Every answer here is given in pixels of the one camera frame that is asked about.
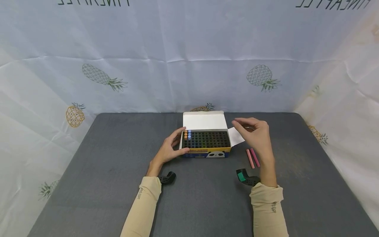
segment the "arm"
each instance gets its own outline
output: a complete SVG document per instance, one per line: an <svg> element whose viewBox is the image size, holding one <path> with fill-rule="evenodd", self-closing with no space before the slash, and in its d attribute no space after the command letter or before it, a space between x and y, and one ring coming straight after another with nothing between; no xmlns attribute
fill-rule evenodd
<svg viewBox="0 0 379 237"><path fill-rule="evenodd" d="M155 208L161 194L161 183L158 175L164 163L175 157L188 153L189 148L174 151L179 143L179 136L185 127L177 129L163 142L149 169L139 185L139 191L126 217L120 237L149 237L153 225Z"/></svg>
<svg viewBox="0 0 379 237"><path fill-rule="evenodd" d="M271 148L268 124L255 118L236 118L232 123L261 159L261 182L257 183L250 193L254 216L254 236L288 237L280 204L283 200L283 188L276 182L275 158Z"/></svg>

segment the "person's right hand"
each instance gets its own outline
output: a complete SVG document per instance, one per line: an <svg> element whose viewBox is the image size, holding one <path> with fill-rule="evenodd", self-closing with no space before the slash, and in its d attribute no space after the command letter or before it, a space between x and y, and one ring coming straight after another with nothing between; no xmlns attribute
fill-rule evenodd
<svg viewBox="0 0 379 237"><path fill-rule="evenodd" d="M273 155L269 127L266 121L256 118L235 118L232 124L249 146L254 148L261 157Z"/></svg>

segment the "hand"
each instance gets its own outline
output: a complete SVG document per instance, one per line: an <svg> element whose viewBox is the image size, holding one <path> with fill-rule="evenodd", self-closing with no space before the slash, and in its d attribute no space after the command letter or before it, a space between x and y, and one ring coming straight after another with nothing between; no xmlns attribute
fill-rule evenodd
<svg viewBox="0 0 379 237"><path fill-rule="evenodd" d="M243 139L263 158L273 156L269 127L266 121L256 118L235 118L233 126Z"/></svg>
<svg viewBox="0 0 379 237"><path fill-rule="evenodd" d="M153 177L158 176L164 163L180 155L184 155L190 152L189 148L183 148L177 151L173 149L173 147L176 146L180 142L180 136L182 134L182 131L184 130L186 130L186 127L181 127L175 130L170 136L168 136L164 140L158 153L155 155L153 160L150 161L150 166L149 166L146 176L153 176Z"/></svg>

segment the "person's left hand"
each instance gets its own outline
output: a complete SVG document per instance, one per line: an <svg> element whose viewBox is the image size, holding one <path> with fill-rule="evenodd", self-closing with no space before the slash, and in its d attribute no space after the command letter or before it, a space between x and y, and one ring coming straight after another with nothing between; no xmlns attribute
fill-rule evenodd
<svg viewBox="0 0 379 237"><path fill-rule="evenodd" d="M153 163L163 165L164 163L180 156L188 153L190 151L189 148L183 148L175 151L173 149L180 142L180 135L182 131L186 130L186 127L181 127L175 130L168 138L166 138L159 149L158 153L155 155L152 160Z"/></svg>

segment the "panda illustration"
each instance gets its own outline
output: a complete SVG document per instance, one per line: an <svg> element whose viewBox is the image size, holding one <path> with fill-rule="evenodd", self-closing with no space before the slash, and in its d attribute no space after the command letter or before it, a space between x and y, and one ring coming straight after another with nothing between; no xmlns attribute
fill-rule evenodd
<svg viewBox="0 0 379 237"><path fill-rule="evenodd" d="M208 153L207 158L224 158L225 153L223 151L213 151Z"/></svg>

